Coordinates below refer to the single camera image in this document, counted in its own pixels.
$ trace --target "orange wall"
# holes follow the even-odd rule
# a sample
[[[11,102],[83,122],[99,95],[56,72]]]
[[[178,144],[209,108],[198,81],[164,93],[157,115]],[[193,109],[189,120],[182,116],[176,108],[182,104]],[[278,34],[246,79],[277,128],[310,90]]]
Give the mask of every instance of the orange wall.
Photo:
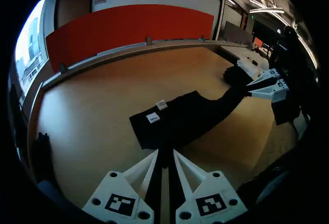
[[[54,72],[97,53],[152,40],[210,38],[214,16],[168,5],[128,5],[93,12],[46,37]]]

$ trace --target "screw hole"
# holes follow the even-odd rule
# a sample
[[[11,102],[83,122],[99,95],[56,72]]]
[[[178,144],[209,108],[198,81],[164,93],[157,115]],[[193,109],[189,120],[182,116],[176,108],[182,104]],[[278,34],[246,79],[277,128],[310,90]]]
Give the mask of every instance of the screw hole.
[[[229,205],[231,205],[231,206],[235,206],[235,205],[237,205],[238,204],[238,200],[236,200],[236,199],[231,199],[230,201],[229,201]]]
[[[191,213],[186,211],[179,214],[179,218],[181,218],[182,220],[188,220],[191,218],[191,216]]]
[[[141,211],[138,213],[138,218],[142,220],[147,220],[150,218],[150,214],[145,211]]]
[[[93,198],[93,199],[91,200],[91,203],[92,203],[93,205],[100,205],[100,204],[101,204],[101,201],[100,201],[98,198]]]

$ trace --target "clothing label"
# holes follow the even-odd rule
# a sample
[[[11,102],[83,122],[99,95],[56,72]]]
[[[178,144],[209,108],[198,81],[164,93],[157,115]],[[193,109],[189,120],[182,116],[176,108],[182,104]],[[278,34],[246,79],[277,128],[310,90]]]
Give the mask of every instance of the clothing label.
[[[161,100],[160,102],[157,102],[156,105],[157,105],[157,107],[159,108],[160,111],[168,107],[165,100]]]
[[[149,122],[152,124],[160,119],[160,117],[156,113],[151,113],[146,116]]]

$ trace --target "ceiling light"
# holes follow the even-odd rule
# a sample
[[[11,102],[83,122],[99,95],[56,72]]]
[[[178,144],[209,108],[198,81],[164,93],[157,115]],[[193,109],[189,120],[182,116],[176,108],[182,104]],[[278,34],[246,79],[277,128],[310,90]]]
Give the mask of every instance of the ceiling light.
[[[276,12],[276,13],[285,13],[283,8],[277,7],[267,7],[267,8],[258,8],[258,9],[251,9],[249,13],[256,13],[256,12]]]
[[[234,1],[232,1],[232,0],[228,0],[229,2],[231,2],[233,5],[235,5],[235,2]]]

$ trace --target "city building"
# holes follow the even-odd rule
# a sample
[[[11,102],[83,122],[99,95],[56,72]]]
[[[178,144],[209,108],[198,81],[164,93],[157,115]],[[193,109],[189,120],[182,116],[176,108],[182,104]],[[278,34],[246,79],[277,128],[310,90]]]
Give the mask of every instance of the city building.
[[[39,46],[39,33],[37,31],[38,28],[38,18],[35,18],[28,29],[28,53],[30,55],[30,59],[32,60],[37,53],[40,52],[40,46]]]
[[[18,74],[19,80],[21,80],[23,77],[23,74],[24,74],[24,69],[25,69],[23,57],[21,57],[18,61],[16,61],[16,69],[17,69],[17,74]]]

